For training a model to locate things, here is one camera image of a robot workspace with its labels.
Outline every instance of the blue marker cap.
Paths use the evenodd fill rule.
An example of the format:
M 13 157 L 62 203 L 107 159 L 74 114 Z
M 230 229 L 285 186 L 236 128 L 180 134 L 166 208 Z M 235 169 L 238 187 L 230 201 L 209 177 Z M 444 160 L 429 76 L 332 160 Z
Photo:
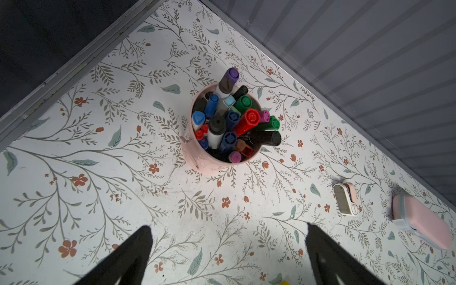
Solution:
M 212 94 L 209 97 L 206 108 L 204 109 L 204 114 L 206 114 L 206 117 L 208 117 L 210 119 L 214 116 L 215 109 L 217 108 L 217 104 L 218 104 L 218 96 L 215 94 Z
M 206 116 L 204 115 L 203 112 L 200 112 L 200 111 L 193 112 L 193 114 L 192 114 L 193 129 L 197 130 L 197 129 L 201 128 L 201 126 L 204 124 L 205 120 L 206 120 Z
M 207 142 L 207 139 L 202 139 L 199 141 L 202 149 L 204 150 L 207 150 L 207 148 L 209 147 L 209 143 Z
M 231 132 L 235 125 L 239 123 L 240 115 L 232 110 L 227 112 L 227 116 L 225 118 L 227 122 L 227 131 Z
M 220 144 L 220 147 L 218 148 L 218 151 L 220 153 L 229 153 L 230 150 L 233 149 L 234 145 L 236 144 L 236 141 L 238 140 L 238 137 L 234 132 L 227 132 L 222 138 L 222 142 Z

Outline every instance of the black marker cap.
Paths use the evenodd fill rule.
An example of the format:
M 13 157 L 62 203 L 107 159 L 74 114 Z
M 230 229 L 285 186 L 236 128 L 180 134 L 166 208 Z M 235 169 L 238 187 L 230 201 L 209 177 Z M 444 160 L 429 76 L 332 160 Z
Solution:
M 242 85 L 237 91 L 236 93 L 233 94 L 233 97 L 236 101 L 239 100 L 239 98 L 241 98 L 242 96 L 244 96 L 245 94 L 247 94 L 249 92 L 249 89 L 247 88 L 247 86 L 245 85 Z
M 222 135 L 226 132 L 227 123 L 224 117 L 213 116 L 209 121 L 209 131 L 214 135 Z
M 278 146 L 282 141 L 282 136 L 276 130 L 267 131 L 251 131 L 249 133 L 249 140 L 254 145 L 273 145 Z

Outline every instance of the pink marker cap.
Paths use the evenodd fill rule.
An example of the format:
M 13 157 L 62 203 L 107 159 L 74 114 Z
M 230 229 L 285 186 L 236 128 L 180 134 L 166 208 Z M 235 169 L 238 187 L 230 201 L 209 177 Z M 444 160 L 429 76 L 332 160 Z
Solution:
M 239 163 L 241 162 L 241 154 L 239 153 L 239 151 L 233 151 L 232 153 L 230 153 L 228 159 L 231 163 Z
M 269 116 L 270 116 L 269 111 L 266 111 L 266 110 L 260 111 L 259 112 L 259 122 L 260 123 L 269 122 Z

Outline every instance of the dark blue marker cap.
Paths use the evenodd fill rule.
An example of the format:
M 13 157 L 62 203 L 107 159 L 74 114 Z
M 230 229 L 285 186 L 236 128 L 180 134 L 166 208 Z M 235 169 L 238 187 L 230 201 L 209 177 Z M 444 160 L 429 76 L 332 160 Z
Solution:
M 209 100 L 207 101 L 206 108 L 204 109 L 204 114 L 206 115 L 206 117 L 208 117 L 210 119 L 214 116 L 215 109 L 217 108 L 217 104 L 218 104 L 218 96 L 215 94 L 212 94 L 209 97 Z
M 202 149 L 204 150 L 207 150 L 207 148 L 209 147 L 209 143 L 207 142 L 207 139 L 202 139 L 199 141 Z
M 222 154 L 229 153 L 233 149 L 237 140 L 238 137 L 234 132 L 225 133 L 225 135 L 223 135 L 222 142 L 218 148 L 218 151 L 220 151 Z
M 227 112 L 227 116 L 225 118 L 227 122 L 227 131 L 231 132 L 235 125 L 239 123 L 240 115 L 232 110 Z

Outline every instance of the red marker cap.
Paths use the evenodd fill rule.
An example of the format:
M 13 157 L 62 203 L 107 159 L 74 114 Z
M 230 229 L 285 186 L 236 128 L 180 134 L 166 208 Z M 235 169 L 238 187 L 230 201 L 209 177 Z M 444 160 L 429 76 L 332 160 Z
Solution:
M 203 134 L 207 135 L 207 132 L 209 131 L 209 125 L 208 124 L 202 125 L 201 130 L 202 130 Z
M 202 140 L 204 137 L 204 134 L 202 133 L 202 130 L 196 130 L 195 131 L 195 137 L 197 137 L 197 140 Z
M 260 117 L 258 111 L 255 109 L 247 109 L 242 115 L 239 123 L 233 128 L 233 132 L 236 133 L 237 136 L 240 136 L 249 129 L 257 126 L 259 121 Z

